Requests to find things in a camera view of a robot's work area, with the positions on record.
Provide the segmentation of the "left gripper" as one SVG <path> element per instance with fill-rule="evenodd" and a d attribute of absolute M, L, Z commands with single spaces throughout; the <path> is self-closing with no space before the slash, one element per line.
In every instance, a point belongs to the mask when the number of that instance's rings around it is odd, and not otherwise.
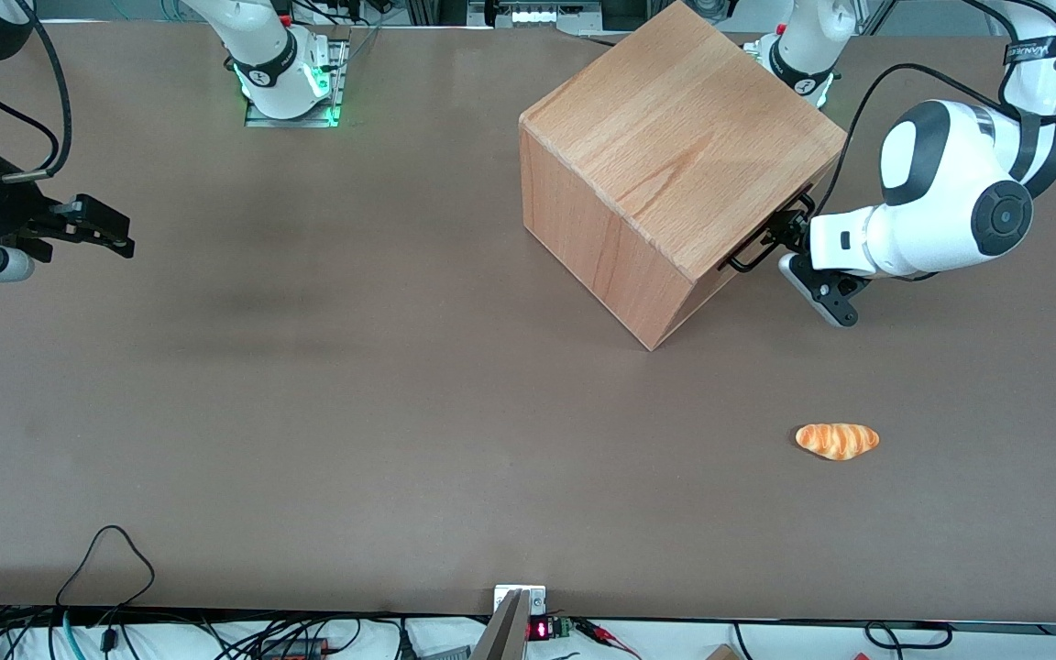
<path fill-rule="evenodd" d="M 875 206 L 843 214 L 817 214 L 809 221 L 806 209 L 785 209 L 768 216 L 763 252 L 784 248 L 804 254 L 813 270 L 837 270 L 854 276 L 876 276 L 880 268 L 867 246 L 867 228 Z"/>

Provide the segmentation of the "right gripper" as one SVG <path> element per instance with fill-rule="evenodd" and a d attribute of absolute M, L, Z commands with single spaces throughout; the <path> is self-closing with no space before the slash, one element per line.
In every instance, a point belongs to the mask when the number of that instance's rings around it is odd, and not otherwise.
<path fill-rule="evenodd" d="M 17 174 L 18 167 L 0 156 L 0 176 Z M 45 216 L 53 206 L 55 216 L 64 225 L 46 226 Z M 88 243 L 112 250 L 122 259 L 132 259 L 135 243 L 128 238 L 129 216 L 118 212 L 113 206 L 88 195 L 76 193 L 67 203 L 43 196 L 34 182 L 7 184 L 0 181 L 0 247 L 24 252 L 29 258 L 41 263 L 51 263 L 53 247 L 51 241 Z M 0 267 L 6 259 L 0 254 Z"/>

